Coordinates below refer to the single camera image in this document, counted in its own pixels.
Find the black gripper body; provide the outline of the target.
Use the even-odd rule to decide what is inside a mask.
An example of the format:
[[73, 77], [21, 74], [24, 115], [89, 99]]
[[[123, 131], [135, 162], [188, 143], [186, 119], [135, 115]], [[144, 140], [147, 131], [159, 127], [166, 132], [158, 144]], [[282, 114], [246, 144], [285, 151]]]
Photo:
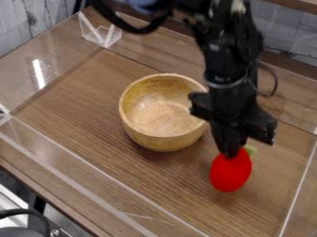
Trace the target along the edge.
[[191, 114], [220, 123], [236, 123], [247, 130], [247, 138], [273, 144], [275, 141], [275, 118], [259, 107], [255, 88], [243, 83], [228, 89], [210, 88], [206, 93], [191, 92]]

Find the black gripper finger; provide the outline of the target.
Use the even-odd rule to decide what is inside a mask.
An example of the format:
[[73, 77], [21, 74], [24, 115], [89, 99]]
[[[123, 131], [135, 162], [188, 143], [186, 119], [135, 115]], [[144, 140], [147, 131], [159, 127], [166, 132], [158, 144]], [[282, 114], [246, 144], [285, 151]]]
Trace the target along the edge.
[[242, 148], [242, 131], [236, 123], [210, 123], [212, 138], [226, 158], [236, 156]]
[[238, 127], [238, 151], [244, 147], [247, 143], [247, 130], [244, 127]]

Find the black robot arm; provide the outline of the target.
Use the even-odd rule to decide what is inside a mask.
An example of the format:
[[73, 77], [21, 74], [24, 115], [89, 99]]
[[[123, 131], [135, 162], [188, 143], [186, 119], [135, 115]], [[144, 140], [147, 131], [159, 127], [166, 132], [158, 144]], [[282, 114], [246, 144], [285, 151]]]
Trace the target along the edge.
[[250, 0], [129, 0], [128, 4], [155, 17], [145, 26], [128, 24], [107, 0], [96, 0], [92, 6], [129, 33], [151, 33], [176, 14], [191, 29], [203, 55], [208, 90], [188, 94], [190, 111], [208, 123], [219, 152], [234, 157], [248, 138], [271, 144], [277, 119], [258, 106], [258, 97], [270, 97], [275, 92], [258, 87], [263, 36], [252, 19]]

